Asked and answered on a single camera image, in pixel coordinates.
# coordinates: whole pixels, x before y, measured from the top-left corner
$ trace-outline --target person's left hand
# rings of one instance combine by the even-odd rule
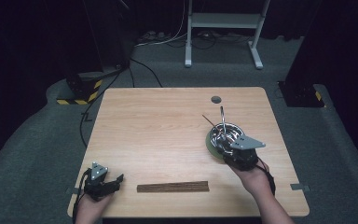
[[[103,214],[104,209],[110,203],[113,193],[95,202],[88,194],[85,194],[77,208],[76,224],[92,224]]]

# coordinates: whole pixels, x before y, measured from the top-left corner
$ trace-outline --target white metal stand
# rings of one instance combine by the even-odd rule
[[[193,27],[215,27],[215,28],[248,28],[255,29],[253,41],[249,41],[249,49],[255,61],[255,67],[262,69],[260,56],[256,46],[263,28],[269,1],[264,1],[264,6],[260,14],[225,14],[225,13],[193,13],[193,0],[189,0],[188,19],[187,19],[187,41],[185,67],[191,67],[191,29]]]

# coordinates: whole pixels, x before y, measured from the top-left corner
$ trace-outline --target white cable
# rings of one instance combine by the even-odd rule
[[[178,32],[176,33],[176,35],[175,35],[173,38],[168,39],[168,40],[164,40],[164,41],[161,41],[161,42],[137,44],[137,45],[135,45],[134,47],[140,47],[140,46],[145,46],[145,45],[165,44],[165,43],[169,43],[169,42],[171,42],[171,41],[173,41],[173,40],[179,39],[179,38],[183,37],[184,35],[186,35],[186,34],[184,34],[184,35],[181,35],[181,36],[177,37],[177,36],[179,35],[180,31],[182,30],[183,21],[185,20],[185,11],[186,11],[185,0],[183,0],[182,21],[181,21],[181,23],[180,23],[180,27],[179,27]]]

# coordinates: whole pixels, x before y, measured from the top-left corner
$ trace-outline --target wooden table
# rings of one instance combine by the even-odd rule
[[[211,101],[222,99],[220,104]],[[309,208],[265,91],[261,88],[109,89],[95,121],[76,187],[93,161],[109,168],[106,182],[124,174],[104,217],[258,217],[252,196],[206,148],[213,123],[226,122],[266,143],[257,155],[269,165],[276,198],[290,216]],[[208,181],[209,192],[138,193],[141,184]],[[72,215],[75,195],[68,207]]]

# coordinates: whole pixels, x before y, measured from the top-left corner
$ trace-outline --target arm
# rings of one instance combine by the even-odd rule
[[[268,169],[267,165],[263,164],[262,161],[259,161],[257,165],[260,167],[266,166]],[[240,178],[245,189],[255,198],[263,223],[294,223],[272,194],[269,181],[263,171],[257,168],[251,171],[239,171],[233,167],[230,168]]]
[[[110,203],[113,194],[109,194],[95,202],[88,194],[85,194],[79,202],[76,224],[93,224],[103,214],[104,209]]]

